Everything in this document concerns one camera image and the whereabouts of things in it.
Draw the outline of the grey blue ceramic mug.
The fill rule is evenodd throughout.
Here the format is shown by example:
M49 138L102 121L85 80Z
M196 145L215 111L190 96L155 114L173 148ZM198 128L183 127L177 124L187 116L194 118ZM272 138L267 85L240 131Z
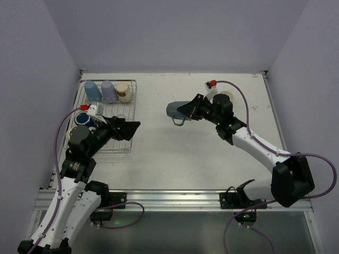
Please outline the grey blue ceramic mug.
M191 121L191 119L184 114L180 113L177 108L187 104L189 101L176 101L171 102L166 107L166 114L171 118L175 126L183 126L185 121Z

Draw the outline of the light green ceramic mug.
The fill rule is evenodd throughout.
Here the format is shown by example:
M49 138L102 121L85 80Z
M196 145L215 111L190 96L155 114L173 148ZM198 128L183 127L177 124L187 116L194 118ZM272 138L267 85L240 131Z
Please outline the light green ceramic mug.
M227 95L231 102L234 101L235 96L234 96L234 91L232 89L223 90L223 91L220 91L219 93Z

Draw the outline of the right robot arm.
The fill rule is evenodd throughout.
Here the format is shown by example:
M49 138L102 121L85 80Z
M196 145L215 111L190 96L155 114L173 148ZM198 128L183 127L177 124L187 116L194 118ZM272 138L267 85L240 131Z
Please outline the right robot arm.
M212 101L198 94L192 101L177 108L192 120L205 119L216 126L218 135L229 144L247 152L259 161L271 174L271 180L250 179L236 189L243 202L276 200L289 207L314 190L315 184L305 156L283 156L277 147L259 140L256 142L247 125L234 116L229 96L218 94Z

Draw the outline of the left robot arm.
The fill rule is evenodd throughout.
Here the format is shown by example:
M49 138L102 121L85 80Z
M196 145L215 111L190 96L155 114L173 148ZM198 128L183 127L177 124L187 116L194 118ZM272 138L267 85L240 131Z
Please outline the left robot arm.
M93 157L111 139L131 140L140 125L114 116L105 117L94 131L85 125L72 129L55 195L30 240L20 242L18 253L71 253L90 215L109 207L108 185L89 180L96 166Z

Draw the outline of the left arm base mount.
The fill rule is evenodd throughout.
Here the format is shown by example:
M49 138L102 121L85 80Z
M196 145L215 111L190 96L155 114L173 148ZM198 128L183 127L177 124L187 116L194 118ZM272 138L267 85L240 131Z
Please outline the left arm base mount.
M109 192L108 197L106 198L104 203L100 204L99 208L122 204L126 201L127 201L126 192ZM114 211L113 208L95 210L90 215L90 221L92 223L103 225L103 222L108 222L112 219L113 211Z

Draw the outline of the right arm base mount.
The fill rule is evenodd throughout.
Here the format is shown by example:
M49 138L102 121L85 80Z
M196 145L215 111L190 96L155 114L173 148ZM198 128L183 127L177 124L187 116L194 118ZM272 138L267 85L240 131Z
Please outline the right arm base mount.
M244 187L253 181L254 179L250 179L239 185L237 188L230 186L225 192L219 193L220 208L243 210L250 206L264 202L265 199L251 200L245 195ZM254 225L257 220L256 209L251 209L250 211L246 211L245 213L236 216L235 220L242 225Z

